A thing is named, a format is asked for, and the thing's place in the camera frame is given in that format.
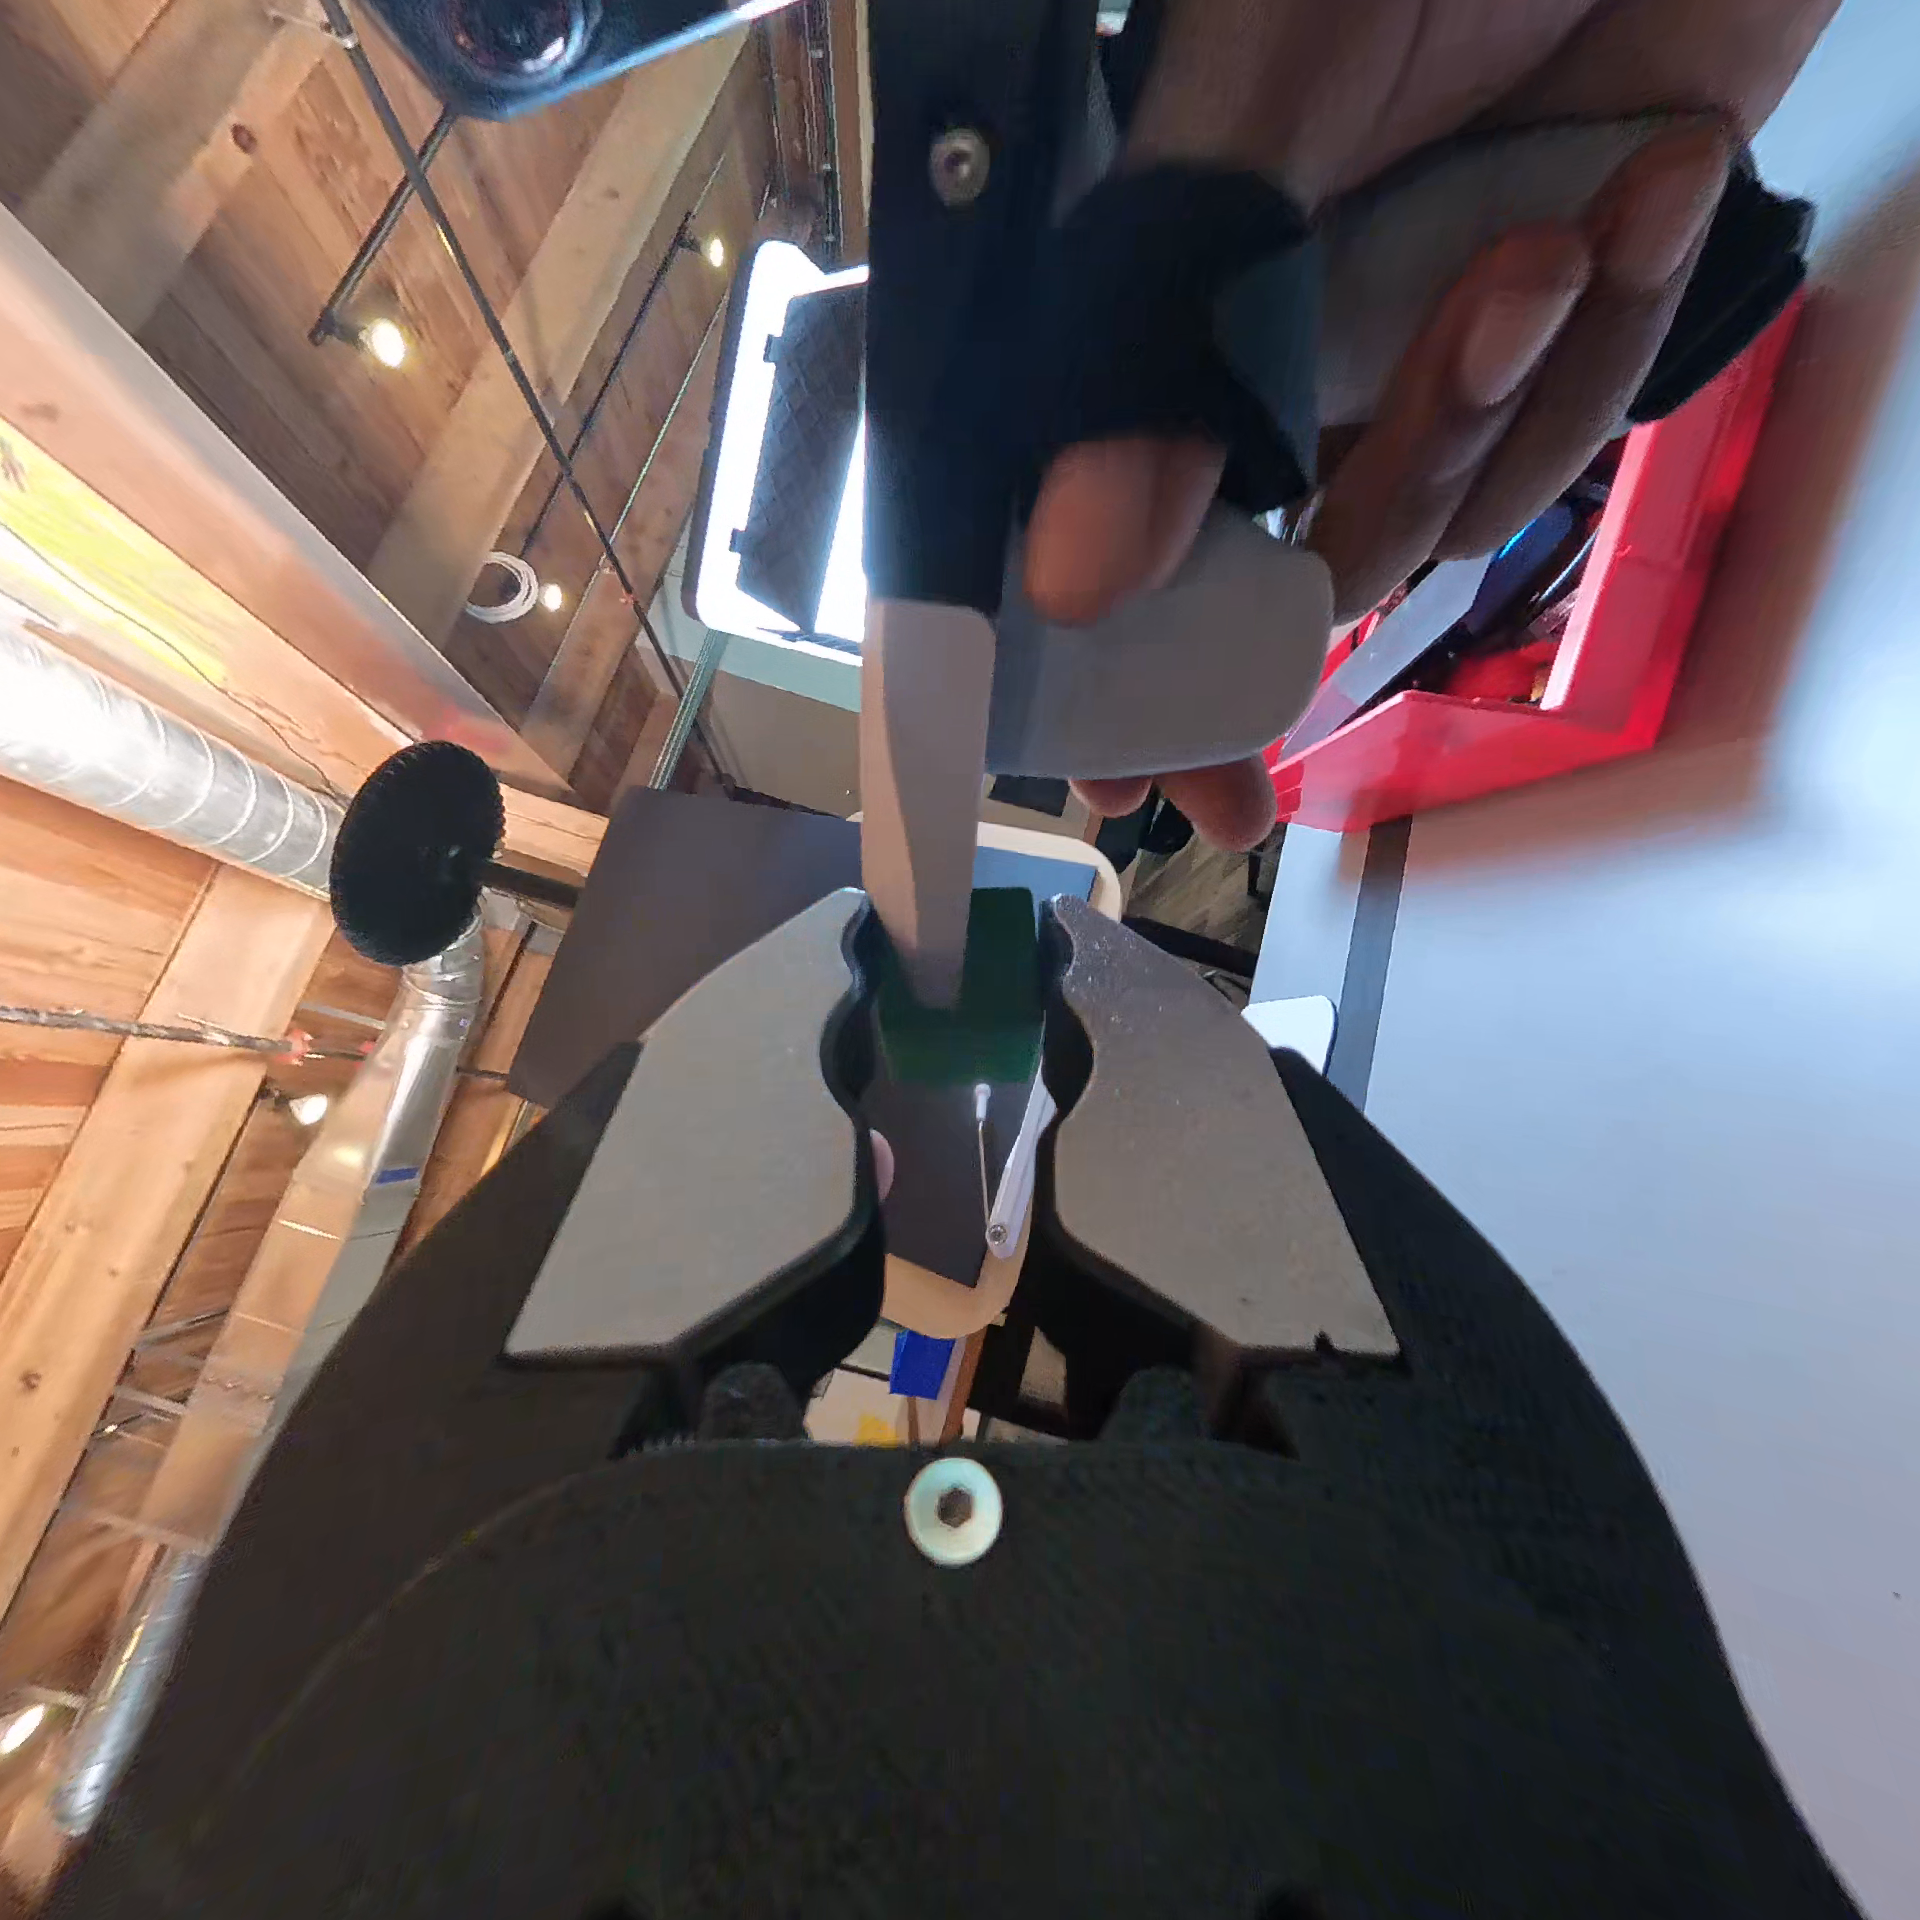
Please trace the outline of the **black wood-framed board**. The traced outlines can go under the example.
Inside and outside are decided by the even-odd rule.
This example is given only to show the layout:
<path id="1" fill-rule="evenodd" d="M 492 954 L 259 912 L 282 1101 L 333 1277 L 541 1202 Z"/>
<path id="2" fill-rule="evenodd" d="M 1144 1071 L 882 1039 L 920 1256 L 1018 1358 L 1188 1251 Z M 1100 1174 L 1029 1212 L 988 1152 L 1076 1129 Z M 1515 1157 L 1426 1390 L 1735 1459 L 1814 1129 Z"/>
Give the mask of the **black wood-framed board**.
<path id="1" fill-rule="evenodd" d="M 851 885 L 859 841 L 854 822 L 827 814 L 630 789 L 524 1029 L 510 1090 L 554 1106 L 701 977 Z M 988 1205 L 1034 1082 L 995 1082 L 979 1119 L 973 1092 L 907 1083 L 875 1062 L 861 1110 L 894 1151 L 883 1307 L 908 1331 L 963 1335 L 1002 1312 L 1018 1233 L 993 1246 Z"/>

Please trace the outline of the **dark blue pouch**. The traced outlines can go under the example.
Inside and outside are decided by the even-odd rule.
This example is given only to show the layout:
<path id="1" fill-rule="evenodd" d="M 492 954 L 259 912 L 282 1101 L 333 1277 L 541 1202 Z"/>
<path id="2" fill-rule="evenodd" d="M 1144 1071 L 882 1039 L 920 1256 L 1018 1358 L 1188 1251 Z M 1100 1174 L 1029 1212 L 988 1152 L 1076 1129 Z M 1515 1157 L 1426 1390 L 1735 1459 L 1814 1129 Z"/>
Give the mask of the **dark blue pouch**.
<path id="1" fill-rule="evenodd" d="M 1593 546 L 1594 511 L 1578 497 L 1553 499 L 1487 560 L 1476 598 L 1462 615 L 1471 637 L 1485 637 L 1543 603 Z"/>

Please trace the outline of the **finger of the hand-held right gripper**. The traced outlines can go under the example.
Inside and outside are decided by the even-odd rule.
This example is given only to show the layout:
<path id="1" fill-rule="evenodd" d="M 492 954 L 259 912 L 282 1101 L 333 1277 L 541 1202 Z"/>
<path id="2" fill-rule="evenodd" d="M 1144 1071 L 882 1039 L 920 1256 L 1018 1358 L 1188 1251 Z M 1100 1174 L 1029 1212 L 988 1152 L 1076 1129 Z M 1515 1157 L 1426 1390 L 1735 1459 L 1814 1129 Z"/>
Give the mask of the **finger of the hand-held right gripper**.
<path id="1" fill-rule="evenodd" d="M 861 635 L 861 885 L 912 992 L 954 1005 L 965 970 L 995 626 L 968 607 L 870 597 Z"/>

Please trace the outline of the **large silver air duct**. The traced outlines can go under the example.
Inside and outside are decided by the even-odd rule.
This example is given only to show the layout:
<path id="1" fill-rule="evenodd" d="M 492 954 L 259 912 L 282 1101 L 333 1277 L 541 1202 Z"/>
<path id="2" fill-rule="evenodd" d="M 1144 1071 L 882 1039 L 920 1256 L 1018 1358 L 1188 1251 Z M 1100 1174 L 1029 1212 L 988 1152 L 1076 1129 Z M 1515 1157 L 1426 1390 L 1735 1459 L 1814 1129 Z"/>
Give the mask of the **large silver air duct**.
<path id="1" fill-rule="evenodd" d="M 56 650 L 2 610 L 2 775 L 328 897 L 343 808 Z"/>

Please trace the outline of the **person's right hand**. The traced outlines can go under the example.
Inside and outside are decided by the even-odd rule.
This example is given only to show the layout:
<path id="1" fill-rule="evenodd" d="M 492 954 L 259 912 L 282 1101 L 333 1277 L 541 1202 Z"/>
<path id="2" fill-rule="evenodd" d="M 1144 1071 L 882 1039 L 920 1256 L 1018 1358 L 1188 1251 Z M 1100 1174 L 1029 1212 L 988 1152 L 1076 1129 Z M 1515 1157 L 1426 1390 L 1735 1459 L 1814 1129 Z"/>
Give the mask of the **person's right hand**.
<path id="1" fill-rule="evenodd" d="M 1223 289 L 1331 200 L 1464 132 L 1654 115 L 1571 221 L 1500 233 L 1426 308 L 1308 546 L 1349 623 L 1487 553 L 1627 421 L 1736 170 L 1837 2 L 1160 4 L 1122 165 L 1048 243 L 1047 455 L 1024 593 L 1067 626 L 1158 591 L 1223 477 L 1306 475 L 1221 347 Z"/>

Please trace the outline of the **red plastic bin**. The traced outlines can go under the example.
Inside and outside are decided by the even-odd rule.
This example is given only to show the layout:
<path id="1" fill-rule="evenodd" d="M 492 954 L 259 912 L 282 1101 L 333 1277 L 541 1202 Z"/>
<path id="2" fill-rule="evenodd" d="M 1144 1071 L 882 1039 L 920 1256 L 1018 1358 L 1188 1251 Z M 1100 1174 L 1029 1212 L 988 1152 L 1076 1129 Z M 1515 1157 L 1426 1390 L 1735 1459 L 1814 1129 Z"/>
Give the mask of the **red plastic bin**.
<path id="1" fill-rule="evenodd" d="M 1671 418 L 1632 430 L 1557 643 L 1457 666 L 1265 767 L 1280 819 L 1359 831 L 1655 744 L 1806 295 Z"/>

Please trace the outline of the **silver ventilation duct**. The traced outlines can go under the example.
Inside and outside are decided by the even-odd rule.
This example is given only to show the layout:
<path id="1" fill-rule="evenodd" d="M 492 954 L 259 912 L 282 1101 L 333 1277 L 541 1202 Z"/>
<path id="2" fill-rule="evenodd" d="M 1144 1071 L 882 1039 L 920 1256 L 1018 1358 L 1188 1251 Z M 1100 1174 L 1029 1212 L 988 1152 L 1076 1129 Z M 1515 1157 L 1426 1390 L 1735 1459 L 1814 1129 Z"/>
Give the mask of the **silver ventilation duct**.
<path id="1" fill-rule="evenodd" d="M 108 1806 L 159 1707 L 249 1480 L 395 1251 L 483 1000 L 477 925 L 442 954 L 402 970 L 383 1031 L 287 1184 L 182 1401 L 171 1449 L 126 1524 L 155 1553 L 46 1798 L 63 1842 L 87 1835 Z"/>

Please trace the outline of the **metal sprinkler pipe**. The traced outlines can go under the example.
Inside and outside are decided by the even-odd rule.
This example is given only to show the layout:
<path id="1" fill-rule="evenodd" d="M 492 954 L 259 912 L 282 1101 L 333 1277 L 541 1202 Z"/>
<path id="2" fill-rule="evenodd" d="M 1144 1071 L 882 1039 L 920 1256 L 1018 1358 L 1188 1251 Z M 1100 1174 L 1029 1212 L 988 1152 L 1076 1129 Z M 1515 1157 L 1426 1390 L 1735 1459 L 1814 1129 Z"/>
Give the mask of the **metal sprinkler pipe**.
<path id="1" fill-rule="evenodd" d="M 151 1042 L 151 1043 L 181 1043 L 181 1045 L 195 1045 L 195 1048 L 225 1048 L 225 1052 L 245 1052 L 259 1058 L 278 1062 L 278 1063 L 306 1063 L 306 1062 L 362 1062 L 374 1052 L 374 1042 L 356 1042 L 356 1043 L 322 1043 L 313 1039 L 310 1034 L 292 1029 L 282 1035 L 253 1035 L 249 1031 L 216 1025 L 209 1020 L 124 1020 L 94 1011 L 71 1011 L 71 1007 L 41 1007 L 41 1005 L 26 1005 L 26 1003 L 2 1003 L 2 1024 L 5 1025 L 30 1025 L 41 1031 L 71 1031 L 71 1034 L 94 1034 L 94 1035 L 111 1035 L 118 1042 Z"/>

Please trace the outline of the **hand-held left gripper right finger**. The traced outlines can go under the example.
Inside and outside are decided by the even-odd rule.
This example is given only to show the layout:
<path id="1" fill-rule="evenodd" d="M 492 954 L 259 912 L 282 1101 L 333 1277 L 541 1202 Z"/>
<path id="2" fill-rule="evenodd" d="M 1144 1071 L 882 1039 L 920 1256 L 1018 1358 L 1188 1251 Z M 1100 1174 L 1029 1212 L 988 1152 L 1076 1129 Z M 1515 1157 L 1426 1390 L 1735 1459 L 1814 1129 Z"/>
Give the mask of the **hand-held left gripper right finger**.
<path id="1" fill-rule="evenodd" d="M 1031 1318 L 1064 1424 L 1141 1374 L 1241 1428 L 1266 1374 L 1383 1374 L 1402 1346 L 1259 1034 L 1179 957 L 1076 899 L 1040 913 Z"/>

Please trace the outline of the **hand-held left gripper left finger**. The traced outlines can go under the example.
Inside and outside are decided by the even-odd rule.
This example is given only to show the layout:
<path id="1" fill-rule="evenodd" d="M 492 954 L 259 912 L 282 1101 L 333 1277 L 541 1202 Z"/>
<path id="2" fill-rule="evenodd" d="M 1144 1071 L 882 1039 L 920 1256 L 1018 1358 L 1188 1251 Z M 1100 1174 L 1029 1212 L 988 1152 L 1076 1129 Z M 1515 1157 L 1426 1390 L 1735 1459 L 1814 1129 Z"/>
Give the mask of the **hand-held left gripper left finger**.
<path id="1" fill-rule="evenodd" d="M 838 888 L 682 992 L 638 1058 L 502 1354 L 827 1374 L 874 1331 L 883 1290 L 869 1070 Z"/>

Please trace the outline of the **studio light panel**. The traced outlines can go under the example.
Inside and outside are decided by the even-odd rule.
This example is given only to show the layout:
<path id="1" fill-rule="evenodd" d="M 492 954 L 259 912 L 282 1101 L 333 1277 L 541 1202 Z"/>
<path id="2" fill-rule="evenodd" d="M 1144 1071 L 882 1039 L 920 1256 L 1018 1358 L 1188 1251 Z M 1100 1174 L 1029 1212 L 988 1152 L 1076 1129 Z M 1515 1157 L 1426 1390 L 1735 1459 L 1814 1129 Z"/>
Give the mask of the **studio light panel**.
<path id="1" fill-rule="evenodd" d="M 760 240 L 734 276 L 687 518 L 682 611 L 854 658 L 866 626 L 869 270 Z"/>

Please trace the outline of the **dark metal plate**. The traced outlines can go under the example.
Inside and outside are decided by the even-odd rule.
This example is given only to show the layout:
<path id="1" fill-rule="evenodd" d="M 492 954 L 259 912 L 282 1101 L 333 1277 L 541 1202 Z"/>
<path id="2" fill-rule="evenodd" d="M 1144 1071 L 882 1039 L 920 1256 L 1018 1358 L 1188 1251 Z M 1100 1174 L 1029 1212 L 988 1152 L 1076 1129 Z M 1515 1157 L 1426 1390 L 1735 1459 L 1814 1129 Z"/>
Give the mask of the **dark metal plate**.
<path id="1" fill-rule="evenodd" d="M 1471 611 L 1491 569 L 1487 555 L 1431 567 L 1320 683 L 1308 709 L 1280 742 L 1293 757 L 1344 728 L 1391 683 L 1415 668 Z"/>

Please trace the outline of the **small green block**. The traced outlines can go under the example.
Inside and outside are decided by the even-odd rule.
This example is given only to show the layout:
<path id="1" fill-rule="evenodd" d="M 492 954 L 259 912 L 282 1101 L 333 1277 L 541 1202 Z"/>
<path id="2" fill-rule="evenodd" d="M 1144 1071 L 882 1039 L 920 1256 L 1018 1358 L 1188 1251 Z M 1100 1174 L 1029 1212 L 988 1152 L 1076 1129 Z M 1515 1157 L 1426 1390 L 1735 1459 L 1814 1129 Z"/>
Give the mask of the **small green block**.
<path id="1" fill-rule="evenodd" d="M 1037 901 L 1024 885 L 973 892 L 958 995 L 916 995 L 885 931 L 870 950 L 875 1048 L 896 1083 L 963 1087 L 1029 1082 L 1043 1042 L 1043 968 Z"/>

